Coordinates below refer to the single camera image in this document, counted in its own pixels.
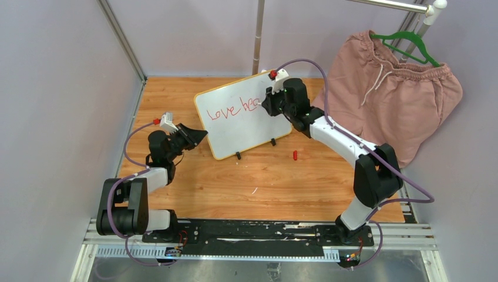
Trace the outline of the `yellow framed whiteboard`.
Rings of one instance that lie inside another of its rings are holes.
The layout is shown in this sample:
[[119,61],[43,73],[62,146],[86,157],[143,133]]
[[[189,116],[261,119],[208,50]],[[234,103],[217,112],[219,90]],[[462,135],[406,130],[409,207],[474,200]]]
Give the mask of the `yellow framed whiteboard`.
[[291,133],[282,115],[272,117],[258,102],[274,82],[269,72],[249,76],[196,94],[194,104],[208,131],[213,158],[223,160]]

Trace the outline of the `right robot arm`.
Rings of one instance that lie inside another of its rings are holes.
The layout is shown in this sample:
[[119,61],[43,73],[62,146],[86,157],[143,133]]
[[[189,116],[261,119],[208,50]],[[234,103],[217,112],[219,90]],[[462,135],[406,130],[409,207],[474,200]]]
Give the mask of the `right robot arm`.
[[403,185],[395,151],[387,143],[377,146],[361,141],[333,122],[325,112],[311,106],[300,78],[275,80],[265,92],[263,108],[272,116],[283,115],[293,128],[339,154],[354,169],[354,197],[336,218],[332,235],[350,245],[358,239],[368,217]]

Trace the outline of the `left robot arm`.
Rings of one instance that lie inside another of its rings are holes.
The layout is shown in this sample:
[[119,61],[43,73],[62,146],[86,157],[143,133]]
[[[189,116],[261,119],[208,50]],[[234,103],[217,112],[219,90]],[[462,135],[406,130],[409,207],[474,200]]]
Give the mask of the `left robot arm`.
[[151,132],[144,170],[104,181],[96,218],[97,233],[124,239],[156,231],[166,243],[176,241],[180,227],[174,210],[151,209],[149,194],[173,181],[175,158],[197,147],[207,134],[206,130],[190,129],[181,123],[173,133]]

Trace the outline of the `pink shorts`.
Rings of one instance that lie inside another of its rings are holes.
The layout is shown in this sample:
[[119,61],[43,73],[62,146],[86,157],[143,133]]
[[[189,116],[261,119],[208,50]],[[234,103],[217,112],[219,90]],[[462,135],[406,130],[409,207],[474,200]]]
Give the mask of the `pink shorts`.
[[402,63],[369,30],[350,35],[313,105],[351,133],[391,145],[407,166],[462,100],[463,89],[446,64]]

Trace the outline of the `white metal clothes rack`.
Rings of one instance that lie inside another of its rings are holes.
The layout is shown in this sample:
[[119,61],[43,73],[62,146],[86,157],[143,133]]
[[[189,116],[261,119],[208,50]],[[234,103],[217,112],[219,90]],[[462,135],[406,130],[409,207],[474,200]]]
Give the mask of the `white metal clothes rack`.
[[[417,16],[423,18],[423,27],[421,32],[417,32],[418,36],[423,37],[425,32],[435,20],[439,17],[442,11],[447,7],[448,1],[352,1],[360,4],[378,6],[387,9],[406,12],[406,16],[402,21],[398,31],[404,31],[412,26],[413,19]],[[265,1],[257,1],[255,37],[253,47],[253,60],[251,65],[251,74],[260,73],[260,57],[261,57],[261,42],[264,22]]]

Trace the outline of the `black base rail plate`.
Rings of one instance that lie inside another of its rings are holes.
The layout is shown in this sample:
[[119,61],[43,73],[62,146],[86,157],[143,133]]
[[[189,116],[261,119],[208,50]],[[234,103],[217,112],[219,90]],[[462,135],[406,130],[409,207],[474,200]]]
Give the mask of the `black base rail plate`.
[[368,223],[341,240],[331,222],[184,219],[175,231],[148,231],[130,239],[101,236],[91,220],[83,240],[102,258],[331,262],[353,268],[382,250],[435,251],[426,224]]

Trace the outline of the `grey aluminium corner post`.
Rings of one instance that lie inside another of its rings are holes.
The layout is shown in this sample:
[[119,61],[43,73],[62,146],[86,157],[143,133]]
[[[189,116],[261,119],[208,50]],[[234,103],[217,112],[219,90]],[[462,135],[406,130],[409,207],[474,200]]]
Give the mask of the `grey aluminium corner post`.
[[146,81],[147,81],[147,76],[146,76],[131,44],[129,43],[129,41],[124,33],[124,30],[122,29],[121,24],[119,23],[119,20],[117,19],[109,1],[97,0],[96,2],[99,4],[105,18],[107,19],[110,27],[112,28],[118,42],[120,43],[120,46],[122,47],[125,55],[127,56],[129,62],[131,63],[136,75],[140,79],[141,83],[143,85],[145,85]]

